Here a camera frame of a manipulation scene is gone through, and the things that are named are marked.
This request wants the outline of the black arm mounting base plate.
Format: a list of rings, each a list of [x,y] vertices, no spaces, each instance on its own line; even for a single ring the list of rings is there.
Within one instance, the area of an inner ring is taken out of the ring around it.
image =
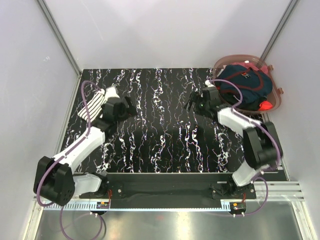
[[[111,209],[213,209],[221,200],[255,199],[253,185],[237,186],[231,173],[108,173],[97,191],[93,183],[80,198],[110,197]]]

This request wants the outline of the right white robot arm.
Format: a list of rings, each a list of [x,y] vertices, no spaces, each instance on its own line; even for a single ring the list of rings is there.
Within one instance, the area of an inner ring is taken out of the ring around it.
[[[214,86],[204,88],[201,93],[191,92],[184,108],[210,118],[242,137],[244,162],[232,174],[231,183],[227,185],[230,197],[239,198],[244,194],[246,185],[263,172],[278,167],[283,150],[272,122],[261,122],[238,112],[221,100]]]

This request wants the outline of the black white striped tank top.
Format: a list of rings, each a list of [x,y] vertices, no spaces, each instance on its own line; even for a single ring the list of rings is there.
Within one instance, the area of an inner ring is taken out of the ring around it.
[[[87,115],[87,110],[85,107],[83,107],[77,115],[88,122],[88,117],[90,119],[90,122],[92,123],[101,113],[102,111],[102,105],[105,104],[104,96],[100,93],[100,90],[96,92],[93,96],[93,98],[87,103],[87,109],[89,116]]]

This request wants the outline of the navy tank top red trim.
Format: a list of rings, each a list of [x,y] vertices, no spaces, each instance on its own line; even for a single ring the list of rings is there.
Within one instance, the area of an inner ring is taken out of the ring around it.
[[[271,78],[260,69],[251,66],[229,64],[216,78],[219,80],[216,82],[216,86],[222,96],[235,95],[239,97],[239,92],[234,88],[237,86],[241,91],[243,104],[251,104],[265,98],[273,90]]]

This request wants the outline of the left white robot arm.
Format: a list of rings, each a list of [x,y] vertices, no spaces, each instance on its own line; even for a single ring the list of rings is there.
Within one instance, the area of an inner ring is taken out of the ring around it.
[[[97,94],[84,104],[85,132],[70,146],[53,157],[42,157],[37,164],[33,191],[42,207],[65,206],[74,196],[92,193],[103,198],[108,193],[106,177],[98,173],[75,173],[77,167],[98,147],[109,140],[118,125],[137,115],[130,97],[102,97]]]

